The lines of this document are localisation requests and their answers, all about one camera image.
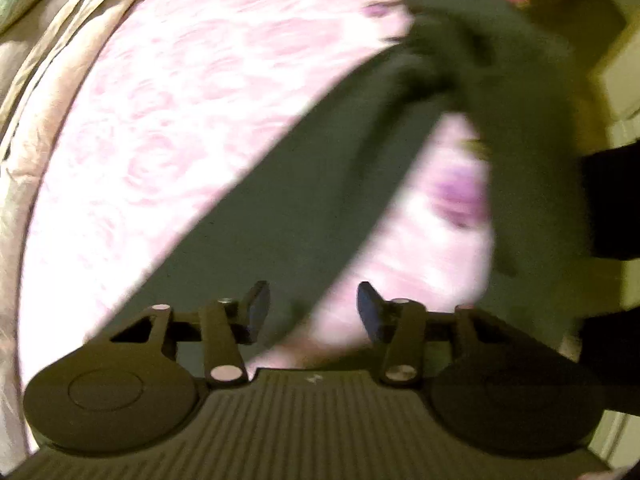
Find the black long-sleeve garment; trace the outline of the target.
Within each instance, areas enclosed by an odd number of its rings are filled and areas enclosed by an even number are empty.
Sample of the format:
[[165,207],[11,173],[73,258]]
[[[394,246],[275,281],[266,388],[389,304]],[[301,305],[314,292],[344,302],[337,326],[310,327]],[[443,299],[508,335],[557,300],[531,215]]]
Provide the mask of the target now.
[[467,114],[489,152],[495,233],[480,307],[547,344],[572,315],[587,255],[565,51],[506,0],[402,0],[398,43],[345,77],[177,245],[111,318],[190,312],[271,287],[262,334],[310,313],[378,223],[442,114]]

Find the beige folded quilt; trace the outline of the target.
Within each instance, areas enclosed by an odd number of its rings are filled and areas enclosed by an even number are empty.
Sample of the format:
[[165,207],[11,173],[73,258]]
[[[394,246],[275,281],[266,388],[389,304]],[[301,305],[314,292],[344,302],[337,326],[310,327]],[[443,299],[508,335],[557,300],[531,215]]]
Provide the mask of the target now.
[[1,32],[2,471],[28,455],[17,325],[32,207],[81,83],[135,2],[40,0]]

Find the pink rose bed sheet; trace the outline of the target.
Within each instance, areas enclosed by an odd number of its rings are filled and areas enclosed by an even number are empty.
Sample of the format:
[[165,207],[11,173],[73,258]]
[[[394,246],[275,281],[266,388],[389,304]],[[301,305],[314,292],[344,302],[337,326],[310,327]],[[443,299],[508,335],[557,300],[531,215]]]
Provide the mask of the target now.
[[[204,212],[338,78],[399,35],[395,0],[140,0],[80,87],[26,236],[18,358],[29,380],[86,342]],[[484,183],[472,130],[442,118],[366,248],[250,368],[312,367],[366,343],[356,288],[436,311],[483,292],[491,236],[457,203]]]

